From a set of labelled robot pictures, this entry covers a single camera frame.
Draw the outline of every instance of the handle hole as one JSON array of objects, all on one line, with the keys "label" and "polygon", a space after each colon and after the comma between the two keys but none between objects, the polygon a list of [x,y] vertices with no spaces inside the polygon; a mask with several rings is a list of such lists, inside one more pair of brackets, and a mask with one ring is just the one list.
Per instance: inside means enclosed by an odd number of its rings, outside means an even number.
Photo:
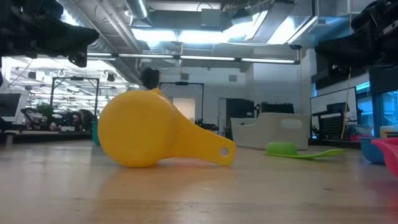
[{"label": "handle hole", "polygon": [[227,148],[222,148],[222,149],[220,149],[220,155],[222,155],[222,156],[228,156],[228,154],[229,154],[229,150],[227,149]]}]

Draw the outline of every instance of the green measuring spoon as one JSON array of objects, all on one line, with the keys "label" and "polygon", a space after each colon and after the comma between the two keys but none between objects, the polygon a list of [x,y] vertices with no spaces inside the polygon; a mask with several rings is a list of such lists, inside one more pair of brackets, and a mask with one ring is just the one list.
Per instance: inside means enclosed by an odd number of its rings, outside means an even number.
[{"label": "green measuring spoon", "polygon": [[299,155],[297,148],[291,142],[270,142],[266,151],[266,155],[268,156],[288,157],[294,159],[314,159],[336,156],[342,153],[344,153],[344,150],[342,149],[331,149],[316,154]]}]

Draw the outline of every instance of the green plant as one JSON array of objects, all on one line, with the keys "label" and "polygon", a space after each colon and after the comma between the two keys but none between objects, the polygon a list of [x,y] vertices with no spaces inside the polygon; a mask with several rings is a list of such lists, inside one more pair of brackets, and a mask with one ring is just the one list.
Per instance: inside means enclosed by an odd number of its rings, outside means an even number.
[{"label": "green plant", "polygon": [[54,107],[45,103],[37,106],[37,110],[40,114],[46,116],[47,118],[51,118],[51,116],[54,114]]}]

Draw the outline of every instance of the metal frame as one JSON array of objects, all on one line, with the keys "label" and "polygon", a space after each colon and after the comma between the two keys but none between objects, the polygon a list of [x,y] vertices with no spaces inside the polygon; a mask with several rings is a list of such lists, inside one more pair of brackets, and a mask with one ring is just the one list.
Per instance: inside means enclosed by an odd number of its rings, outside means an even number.
[{"label": "metal frame", "polygon": [[[55,85],[56,80],[62,80],[58,85]],[[95,92],[95,106],[94,106],[94,116],[97,116],[97,107],[98,107],[98,92],[100,90],[100,79],[99,78],[83,78],[83,77],[53,77],[52,85],[51,85],[51,97],[50,97],[50,106],[53,105],[54,100],[54,90],[58,87],[64,80],[73,80],[73,81],[83,81],[83,80],[96,80],[96,92]]]},{"label": "metal frame", "polygon": [[[162,91],[162,84],[174,84],[178,85],[178,83],[181,82],[160,82],[159,83],[159,89]],[[188,85],[201,85],[201,119],[203,120],[203,100],[205,98],[205,84],[204,83],[190,83],[190,82],[185,82],[188,83]]]}]

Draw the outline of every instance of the office room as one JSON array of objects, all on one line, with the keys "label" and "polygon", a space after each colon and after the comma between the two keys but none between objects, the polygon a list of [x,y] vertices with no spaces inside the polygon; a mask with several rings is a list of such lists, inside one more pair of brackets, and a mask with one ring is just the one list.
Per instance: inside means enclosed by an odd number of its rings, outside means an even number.
[{"label": "office room", "polygon": [[398,0],[0,11],[2,224],[398,222]]}]

